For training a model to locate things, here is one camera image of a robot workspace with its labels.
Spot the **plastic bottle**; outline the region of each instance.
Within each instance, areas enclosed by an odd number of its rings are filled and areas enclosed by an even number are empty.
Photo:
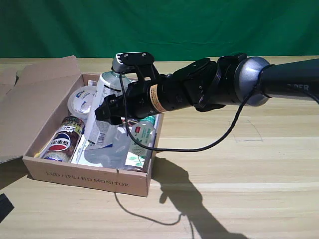
[[[122,75],[122,80],[126,90],[130,81],[124,75]],[[90,142],[87,149],[98,149],[112,146],[118,126],[96,120],[95,109],[103,103],[106,96],[113,94],[116,96],[120,96],[122,94],[119,74],[114,71],[104,72],[100,75],[96,86],[96,93],[84,131],[85,138]]]
[[[141,144],[152,146],[156,130],[154,128],[156,118],[149,116],[142,119],[132,128],[132,135]],[[131,140],[129,152],[124,164],[124,170],[146,172],[151,157],[151,151],[147,150]]]

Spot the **green backdrop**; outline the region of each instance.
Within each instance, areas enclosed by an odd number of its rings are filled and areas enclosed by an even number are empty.
[[[0,57],[319,55],[318,0],[0,0]]]

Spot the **orange label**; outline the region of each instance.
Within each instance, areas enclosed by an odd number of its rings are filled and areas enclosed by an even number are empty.
[[[167,111],[160,104],[159,97],[158,97],[158,86],[157,85],[153,85],[153,86],[150,87],[150,96],[151,96],[151,102],[152,102],[154,108],[159,113],[163,113],[163,112]]]

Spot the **pepsi can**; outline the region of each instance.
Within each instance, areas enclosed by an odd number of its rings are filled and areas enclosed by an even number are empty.
[[[43,158],[70,162],[83,131],[84,123],[81,119],[74,116],[65,117]]]

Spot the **robotic arm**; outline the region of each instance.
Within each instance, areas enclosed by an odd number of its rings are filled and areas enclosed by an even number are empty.
[[[125,92],[129,118],[191,106],[206,112],[241,105],[254,89],[247,101],[250,106],[261,106],[271,97],[308,100],[306,93],[319,95],[319,59],[271,65],[264,58],[242,53],[217,62],[203,58],[168,75],[160,75],[153,62],[147,52],[118,53],[113,60],[112,70],[138,77]],[[97,120],[118,124],[125,117],[124,96],[105,97],[95,114]]]

